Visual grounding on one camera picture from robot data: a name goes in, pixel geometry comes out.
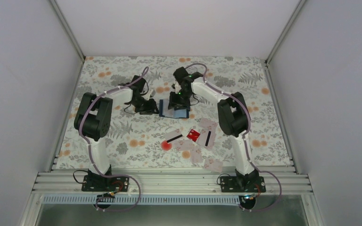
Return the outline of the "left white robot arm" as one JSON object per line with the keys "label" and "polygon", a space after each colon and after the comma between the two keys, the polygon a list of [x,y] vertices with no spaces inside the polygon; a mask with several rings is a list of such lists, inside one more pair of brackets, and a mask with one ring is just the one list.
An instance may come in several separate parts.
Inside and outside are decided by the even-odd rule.
{"label": "left white robot arm", "polygon": [[112,185],[111,164],[107,157],[105,136],[109,132],[114,103],[132,105],[141,115],[158,114],[159,109],[153,98],[146,99],[142,93],[147,84],[144,76],[135,75],[131,82],[121,83],[115,88],[97,95],[84,93],[74,120],[74,128],[85,140],[90,158],[87,183],[101,191]]}

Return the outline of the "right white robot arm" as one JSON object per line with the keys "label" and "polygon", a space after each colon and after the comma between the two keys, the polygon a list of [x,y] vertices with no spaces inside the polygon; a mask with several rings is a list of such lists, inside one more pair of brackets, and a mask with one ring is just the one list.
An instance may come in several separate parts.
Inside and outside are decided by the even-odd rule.
{"label": "right white robot arm", "polygon": [[238,189],[247,192],[259,179],[259,172],[250,159],[250,148],[247,144],[251,129],[249,112],[243,95],[239,92],[229,93],[206,81],[199,72],[188,73],[186,68],[175,70],[176,91],[169,96],[169,108],[189,109],[190,98],[197,94],[217,105],[218,120],[223,133],[231,137],[235,153],[236,182]]}

